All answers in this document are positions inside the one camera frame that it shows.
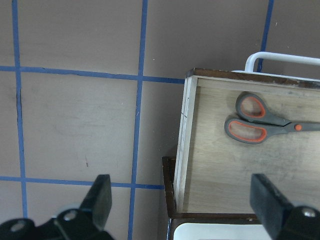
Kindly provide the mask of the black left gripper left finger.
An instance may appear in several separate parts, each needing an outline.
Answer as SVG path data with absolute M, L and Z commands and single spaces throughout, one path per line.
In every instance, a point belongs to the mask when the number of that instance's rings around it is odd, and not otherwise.
M 93 224 L 103 230 L 112 208 L 112 188 L 109 174 L 96 177 L 79 209 L 83 211 Z

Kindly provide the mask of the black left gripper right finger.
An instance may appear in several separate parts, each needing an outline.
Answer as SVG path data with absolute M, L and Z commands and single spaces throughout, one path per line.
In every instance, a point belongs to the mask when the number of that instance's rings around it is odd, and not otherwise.
M 294 205 L 262 173 L 251 175 L 249 203 L 268 232 L 279 232 Z

